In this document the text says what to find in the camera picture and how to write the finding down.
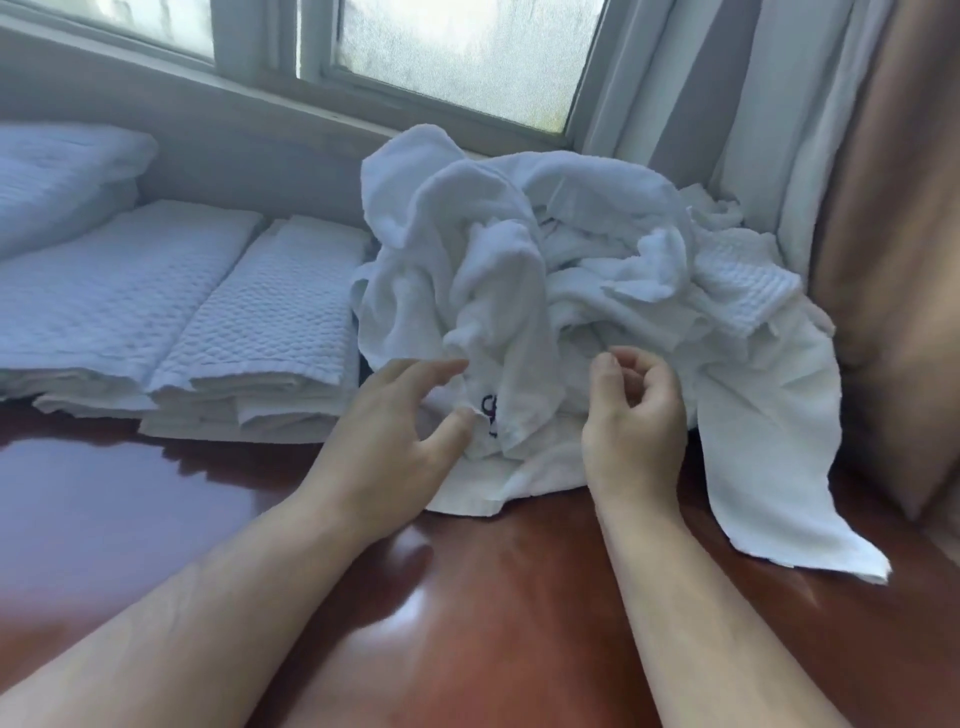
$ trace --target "person's left hand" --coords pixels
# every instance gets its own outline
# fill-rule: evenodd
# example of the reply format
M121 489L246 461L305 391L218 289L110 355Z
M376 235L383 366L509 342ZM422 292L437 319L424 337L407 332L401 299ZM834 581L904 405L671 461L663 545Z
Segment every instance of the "person's left hand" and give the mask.
M368 543L412 521L469 445L475 417L454 410L421 441L417 408L467 365L465 359L389 362L364 382L291 500L318 517L348 519Z

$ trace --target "window frame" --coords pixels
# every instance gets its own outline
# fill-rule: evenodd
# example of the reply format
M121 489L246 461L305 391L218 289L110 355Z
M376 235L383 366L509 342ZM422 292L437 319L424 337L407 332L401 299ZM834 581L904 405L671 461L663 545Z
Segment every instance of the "window frame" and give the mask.
M573 149L610 156L673 4L674 0L607 0L563 133L531 129L336 68L340 0L210 0L213 60L106 23L74 20L29 0L0 0L0 10L212 71L385 131L437 124L462 147L482 155ZM303 27L320 31L301 34L298 11Z

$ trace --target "forearm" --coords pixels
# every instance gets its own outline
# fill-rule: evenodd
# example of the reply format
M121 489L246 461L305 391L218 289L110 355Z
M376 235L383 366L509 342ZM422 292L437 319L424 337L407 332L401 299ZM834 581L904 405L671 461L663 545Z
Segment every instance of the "forearm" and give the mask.
M679 510L623 493L597 512L664 728L848 726Z
M0 697L0 726L242 726L366 545L355 523L313 516L260 516Z

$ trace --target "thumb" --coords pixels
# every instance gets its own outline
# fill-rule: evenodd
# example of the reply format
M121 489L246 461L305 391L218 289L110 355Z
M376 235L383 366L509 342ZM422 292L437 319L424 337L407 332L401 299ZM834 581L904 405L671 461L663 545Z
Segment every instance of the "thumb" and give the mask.
M597 354L590 364L590 414L629 408L620 362L609 352Z
M448 414L422 445L430 453L444 477L450 472L473 439L476 413L468 407L457 407Z

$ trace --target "skin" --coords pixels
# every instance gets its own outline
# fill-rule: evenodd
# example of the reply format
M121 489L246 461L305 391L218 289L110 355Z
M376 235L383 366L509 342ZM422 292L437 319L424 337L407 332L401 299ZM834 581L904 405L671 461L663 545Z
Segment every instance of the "skin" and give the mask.
M420 513L467 447L469 411L424 441L414 428L466 367L397 360L371 377L292 496L0 696L0 727L243 726L349 564ZM618 349L591 380L589 487L663 725L846 725L684 527L673 372Z

